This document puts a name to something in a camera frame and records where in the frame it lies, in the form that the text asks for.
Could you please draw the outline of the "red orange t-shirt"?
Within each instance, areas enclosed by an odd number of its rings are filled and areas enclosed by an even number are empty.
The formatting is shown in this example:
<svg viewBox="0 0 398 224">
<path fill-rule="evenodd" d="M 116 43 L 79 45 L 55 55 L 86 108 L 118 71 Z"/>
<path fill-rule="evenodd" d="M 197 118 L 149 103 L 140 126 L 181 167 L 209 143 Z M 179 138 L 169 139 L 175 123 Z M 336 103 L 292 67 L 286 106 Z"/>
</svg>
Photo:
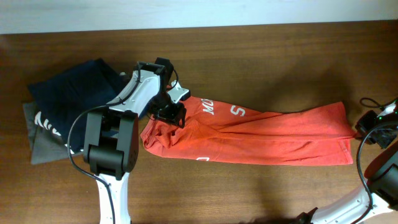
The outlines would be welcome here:
<svg viewBox="0 0 398 224">
<path fill-rule="evenodd" d="M 341 102 L 296 113 L 260 112 L 190 97 L 184 128 L 150 120 L 141 133 L 156 156 L 237 164 L 336 166 L 353 163 L 354 138 Z"/>
</svg>

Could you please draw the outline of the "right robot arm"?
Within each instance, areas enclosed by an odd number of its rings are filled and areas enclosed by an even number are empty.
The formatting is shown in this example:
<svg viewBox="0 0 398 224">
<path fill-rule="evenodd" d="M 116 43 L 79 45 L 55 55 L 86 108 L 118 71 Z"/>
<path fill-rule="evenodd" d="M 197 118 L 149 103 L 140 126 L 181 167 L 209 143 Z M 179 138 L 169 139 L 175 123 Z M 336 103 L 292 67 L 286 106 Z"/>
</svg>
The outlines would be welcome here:
<svg viewBox="0 0 398 224">
<path fill-rule="evenodd" d="M 368 111 L 356 129 L 363 135 L 356 159 L 361 185 L 330 205 L 301 213 L 294 223 L 361 223 L 397 210 L 397 108 L 387 106 L 380 114 Z M 361 152 L 369 138 L 384 152 L 363 172 Z"/>
</svg>

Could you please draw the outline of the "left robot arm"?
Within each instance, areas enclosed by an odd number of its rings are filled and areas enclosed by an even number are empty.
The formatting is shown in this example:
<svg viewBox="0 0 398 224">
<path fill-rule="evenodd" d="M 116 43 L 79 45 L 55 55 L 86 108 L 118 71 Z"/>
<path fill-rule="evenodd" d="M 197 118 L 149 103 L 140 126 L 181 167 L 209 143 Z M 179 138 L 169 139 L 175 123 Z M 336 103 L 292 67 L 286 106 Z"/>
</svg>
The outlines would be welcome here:
<svg viewBox="0 0 398 224">
<path fill-rule="evenodd" d="M 182 88 L 174 66 L 166 58 L 138 62 L 132 78 L 117 97 L 87 113 L 83 159 L 99 191 L 101 223 L 130 223 L 127 206 L 128 179 L 139 152 L 139 117 L 150 113 L 178 128 L 185 126 Z"/>
</svg>

